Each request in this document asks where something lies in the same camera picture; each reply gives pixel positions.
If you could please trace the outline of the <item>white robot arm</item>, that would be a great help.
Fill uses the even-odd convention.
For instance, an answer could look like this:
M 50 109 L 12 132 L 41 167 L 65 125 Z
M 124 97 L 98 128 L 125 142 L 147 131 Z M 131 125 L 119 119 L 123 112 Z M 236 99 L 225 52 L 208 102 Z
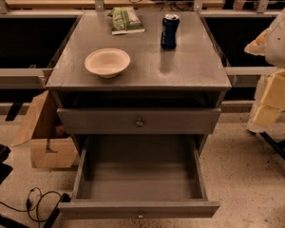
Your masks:
M 265 61 L 278 68 L 257 82 L 255 102 L 252 106 L 247 129 L 264 132 L 285 111 L 285 8 L 271 25 L 248 44 L 244 51 L 264 56 Z

